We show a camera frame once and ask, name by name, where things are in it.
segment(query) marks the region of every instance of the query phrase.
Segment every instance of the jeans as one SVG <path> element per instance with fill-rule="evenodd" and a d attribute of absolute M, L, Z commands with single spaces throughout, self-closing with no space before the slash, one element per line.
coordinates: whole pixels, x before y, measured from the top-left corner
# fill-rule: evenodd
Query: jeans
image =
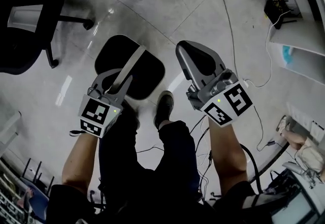
<path fill-rule="evenodd" d="M 100 139 L 99 188 L 107 208 L 116 212 L 134 197 L 137 200 L 154 194 L 159 197 L 175 189 L 182 198 L 197 200 L 200 177 L 194 140 L 186 124 L 177 121 L 159 130 L 165 151 L 154 171 L 143 168 L 137 161 L 136 131 L 134 118 L 124 113 Z"/>

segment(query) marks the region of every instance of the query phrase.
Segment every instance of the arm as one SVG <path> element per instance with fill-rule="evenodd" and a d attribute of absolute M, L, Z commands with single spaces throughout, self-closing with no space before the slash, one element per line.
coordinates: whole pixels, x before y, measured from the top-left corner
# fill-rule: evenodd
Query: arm
<path fill-rule="evenodd" d="M 209 118 L 214 167 L 224 196 L 235 184 L 247 181 L 247 161 L 231 125 L 220 128 Z"/>
<path fill-rule="evenodd" d="M 62 172 L 62 184 L 72 186 L 87 195 L 91 181 L 98 137 L 79 136 Z"/>

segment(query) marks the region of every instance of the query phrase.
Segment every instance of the floor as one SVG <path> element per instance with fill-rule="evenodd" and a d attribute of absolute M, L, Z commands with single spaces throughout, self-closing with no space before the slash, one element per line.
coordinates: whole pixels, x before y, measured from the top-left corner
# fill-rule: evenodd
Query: floor
<path fill-rule="evenodd" d="M 233 27 L 236 62 L 239 75 L 251 79 L 256 85 L 263 84 L 269 77 L 270 61 L 266 54 L 265 40 L 269 20 L 263 8 L 266 0 L 225 0 Z M 53 55 L 60 65 L 55 69 L 48 66 L 43 52 L 26 73 L 0 76 L 0 90 L 13 109 L 22 113 L 19 137 L 12 143 L 7 157 L 15 157 L 16 164 L 23 168 L 29 157 L 32 163 L 42 161 L 47 172 L 42 178 L 60 176 L 65 160 L 76 138 L 69 131 L 78 129 L 78 110 L 83 95 L 96 77 L 94 61 L 105 42 L 113 35 L 123 34 L 147 47 L 165 65 L 166 74 L 162 83 L 147 99 L 131 101 L 140 114 L 141 127 L 137 135 L 136 150 L 156 145 L 162 147 L 157 131 L 152 124 L 157 97 L 162 90 L 172 89 L 175 109 L 172 120 L 183 120 L 191 129 L 202 117 L 194 111 L 185 92 L 188 83 L 182 80 L 181 69 L 175 55 L 175 45 L 181 40 L 200 42 L 218 52 L 226 66 L 234 69 L 232 38 L 222 0 L 66 0 L 63 13 L 71 16 L 95 18 L 95 26 L 86 31 L 81 24 L 59 23 L 52 41 Z M 261 89 L 252 86 L 248 92 L 261 117 L 264 128 L 262 148 L 271 139 L 283 140 L 275 132 L 281 116 L 286 113 L 286 96 L 292 84 L 303 84 L 307 79 L 274 65 L 273 77 Z M 193 132 L 195 142 L 207 127 L 207 122 Z M 262 137 L 259 119 L 250 109 L 234 123 L 235 132 L 241 143 L 253 153 L 259 166 L 270 158 L 277 146 L 266 147 L 257 152 L 256 145 Z M 198 166 L 201 172 L 208 165 L 209 135 L 198 149 Z M 155 169 L 162 152 L 153 149 L 138 154 L 139 162 Z M 248 160 L 249 175 L 253 175 Z M 218 177 L 213 167 L 207 173 L 210 192 L 219 194 Z M 99 166 L 96 162 L 91 189 L 99 184 Z"/>

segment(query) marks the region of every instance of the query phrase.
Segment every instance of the chair wheel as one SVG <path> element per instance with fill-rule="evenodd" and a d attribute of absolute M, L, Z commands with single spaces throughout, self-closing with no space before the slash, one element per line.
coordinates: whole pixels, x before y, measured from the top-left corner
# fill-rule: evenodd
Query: chair wheel
<path fill-rule="evenodd" d="M 93 27 L 94 24 L 95 23 L 92 20 L 88 19 L 86 22 L 83 23 L 83 27 L 86 30 L 89 30 L 89 29 L 91 29 Z"/>
<path fill-rule="evenodd" d="M 58 65 L 59 65 L 59 61 L 58 61 L 57 59 L 55 59 L 55 60 L 52 62 L 51 68 L 54 69 L 54 68 L 56 68 Z"/>

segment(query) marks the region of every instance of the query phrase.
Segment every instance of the person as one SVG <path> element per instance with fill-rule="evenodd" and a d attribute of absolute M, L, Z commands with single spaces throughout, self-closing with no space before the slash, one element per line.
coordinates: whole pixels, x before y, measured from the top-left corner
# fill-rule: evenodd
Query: person
<path fill-rule="evenodd" d="M 100 139 L 99 189 L 106 208 L 94 214 L 87 199 L 98 138 L 82 134 L 75 143 L 62 172 L 62 185 L 51 190 L 47 223 L 108 223 L 123 221 L 166 221 L 201 219 L 240 222 L 244 199 L 254 195 L 247 181 L 247 161 L 231 125 L 220 128 L 209 120 L 212 158 L 219 176 L 222 198 L 217 210 L 198 201 L 200 177 L 194 140 L 182 121 L 169 121 L 172 94 L 161 94 L 154 118 L 164 155 L 155 170 L 144 169 L 135 150 L 139 122 L 130 106 Z"/>
<path fill-rule="evenodd" d="M 282 117 L 277 131 L 297 151 L 297 156 L 303 164 L 317 172 L 321 181 L 325 182 L 325 155 L 320 152 L 314 142 L 306 136 L 290 131 L 290 122 L 287 116 Z"/>

